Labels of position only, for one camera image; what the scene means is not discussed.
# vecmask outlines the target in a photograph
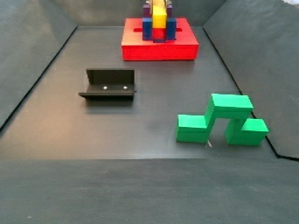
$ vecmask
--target red platform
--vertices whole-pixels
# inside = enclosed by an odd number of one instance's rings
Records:
[[[128,18],[122,41],[124,60],[195,60],[200,48],[186,18],[176,18],[176,40],[143,41],[143,19]]]

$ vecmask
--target green l-shaped block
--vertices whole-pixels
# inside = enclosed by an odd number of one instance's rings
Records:
[[[269,129],[263,119],[249,118],[253,109],[247,95],[212,94],[206,115],[178,115],[176,141],[207,143],[216,119],[227,118],[229,144],[259,145]]]

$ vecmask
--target stacked blocks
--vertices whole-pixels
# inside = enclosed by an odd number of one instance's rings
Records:
[[[146,0],[143,18],[126,20],[123,59],[195,60],[199,48],[187,19],[174,17],[172,1]]]
[[[144,5],[143,40],[152,40],[154,43],[175,40],[176,19],[172,14],[174,7],[168,2],[166,4],[164,0],[148,1]]]
[[[176,140],[207,143],[216,118],[227,118],[227,143],[259,145],[269,129],[263,119],[249,118],[253,109],[246,95],[212,94],[206,115],[178,116]]]

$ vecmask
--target blue block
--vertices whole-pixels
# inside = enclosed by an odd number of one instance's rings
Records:
[[[143,40],[152,39],[152,19],[150,17],[143,18]]]
[[[146,4],[144,5],[144,18],[151,17],[151,5]]]
[[[176,19],[174,17],[167,18],[166,23],[166,39],[175,40],[176,33]]]
[[[167,17],[171,18],[174,16],[174,7],[172,5],[170,4],[167,6]]]

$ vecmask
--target gray wall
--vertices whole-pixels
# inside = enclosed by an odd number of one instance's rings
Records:
[[[146,0],[52,0],[79,25],[124,25],[124,18],[142,17]],[[227,0],[172,0],[174,15],[203,25]]]
[[[0,128],[76,25],[47,0],[0,0]]]
[[[203,26],[278,154],[299,158],[299,10],[282,0],[229,0]]]

